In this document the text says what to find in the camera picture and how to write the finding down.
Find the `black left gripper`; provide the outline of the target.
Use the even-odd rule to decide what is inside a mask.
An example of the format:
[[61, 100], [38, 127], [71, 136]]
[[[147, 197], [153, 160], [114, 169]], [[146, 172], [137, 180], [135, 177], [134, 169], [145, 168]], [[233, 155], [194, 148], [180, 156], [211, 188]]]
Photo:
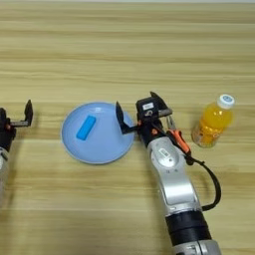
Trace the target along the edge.
[[28, 101], [25, 107], [25, 120], [20, 122], [11, 122], [9, 119], [0, 121], [0, 147], [9, 149], [12, 141], [16, 136], [17, 128], [25, 128], [32, 123], [33, 106], [32, 102]]

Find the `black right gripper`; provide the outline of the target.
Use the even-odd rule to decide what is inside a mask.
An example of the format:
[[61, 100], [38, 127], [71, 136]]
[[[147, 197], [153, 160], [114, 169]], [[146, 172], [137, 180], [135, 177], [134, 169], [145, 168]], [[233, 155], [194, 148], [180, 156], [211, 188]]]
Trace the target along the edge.
[[163, 126], [161, 118], [170, 116], [172, 110], [168, 108], [164, 100], [155, 92], [150, 92], [150, 95], [156, 99], [159, 111], [138, 111], [137, 116], [137, 126], [129, 127], [124, 120], [124, 112], [119, 103], [116, 103], [116, 115], [122, 131], [122, 134], [128, 134], [137, 131], [140, 139], [145, 146], [160, 137], [164, 137]]

